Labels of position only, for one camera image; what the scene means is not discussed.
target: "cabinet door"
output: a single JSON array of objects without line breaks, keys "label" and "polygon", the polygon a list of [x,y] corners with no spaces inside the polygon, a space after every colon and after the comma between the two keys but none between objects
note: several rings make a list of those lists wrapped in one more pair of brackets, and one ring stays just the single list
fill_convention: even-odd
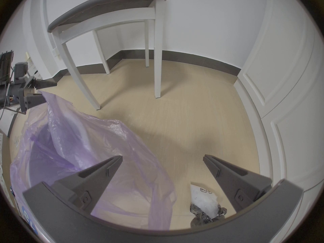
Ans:
[{"label": "cabinet door", "polygon": [[302,203],[300,205],[297,216],[294,219],[294,222],[290,227],[288,233],[284,237],[284,239],[286,239],[294,231],[294,229],[297,228],[297,226],[302,222],[302,220],[306,217],[306,215],[311,211],[311,208],[315,204],[315,200],[317,199],[317,197],[322,191],[323,183],[324,181],[322,181],[318,185],[304,192]]},{"label": "cabinet door", "polygon": [[238,75],[261,118],[296,85],[313,44],[313,23],[297,0],[267,0],[259,35]]},{"label": "cabinet door", "polygon": [[273,165],[273,184],[280,179],[308,190],[324,179],[324,49],[316,38],[310,61],[291,92],[262,123]]}]

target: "trash bag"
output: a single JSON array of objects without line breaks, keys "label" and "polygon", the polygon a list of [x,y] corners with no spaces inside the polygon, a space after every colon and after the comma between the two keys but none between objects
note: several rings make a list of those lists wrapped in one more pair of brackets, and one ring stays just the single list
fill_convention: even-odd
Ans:
[{"label": "trash bag", "polygon": [[19,209],[28,188],[72,175],[110,157],[123,163],[91,215],[129,227],[168,230],[174,185],[142,140],[119,120],[77,111],[72,103],[42,92],[46,104],[30,110],[10,179]]}]

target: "chair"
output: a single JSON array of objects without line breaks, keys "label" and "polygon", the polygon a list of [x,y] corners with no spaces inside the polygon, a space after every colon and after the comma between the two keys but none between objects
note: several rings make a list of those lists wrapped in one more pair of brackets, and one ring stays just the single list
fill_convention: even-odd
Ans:
[{"label": "chair", "polygon": [[[99,110],[100,105],[77,70],[66,43],[98,28],[128,22],[145,22],[149,19],[155,20],[154,90],[155,97],[159,98],[161,97],[164,2],[165,0],[87,0],[61,15],[48,26],[47,31],[53,34],[57,49],[69,73],[95,109]],[[148,66],[147,23],[145,23],[145,27],[145,62]]]}]

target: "cable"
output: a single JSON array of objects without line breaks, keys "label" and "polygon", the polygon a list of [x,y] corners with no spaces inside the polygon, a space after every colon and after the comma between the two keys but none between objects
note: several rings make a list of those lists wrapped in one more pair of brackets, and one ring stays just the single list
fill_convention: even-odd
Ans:
[{"label": "cable", "polygon": [[3,104],[3,110],[2,110],[2,114],[1,114],[0,120],[2,119],[3,113],[5,112],[5,106],[6,106],[6,102],[7,102],[8,93],[9,93],[10,82],[11,82],[11,79],[12,79],[12,75],[13,74],[14,74],[14,70],[12,69],[11,76],[9,78],[8,88],[7,88],[7,91],[6,91],[5,103]]}]

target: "translucent purple bag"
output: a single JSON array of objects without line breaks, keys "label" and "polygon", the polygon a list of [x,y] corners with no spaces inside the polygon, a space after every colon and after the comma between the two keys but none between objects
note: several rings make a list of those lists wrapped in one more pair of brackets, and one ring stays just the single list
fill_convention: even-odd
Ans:
[{"label": "translucent purple bag", "polygon": [[26,208],[22,192],[35,184],[51,185],[121,155],[123,163],[91,214],[124,226],[168,230],[174,185],[142,140],[118,120],[86,115],[56,95],[42,94],[47,103],[30,110],[10,166],[20,210]]}]

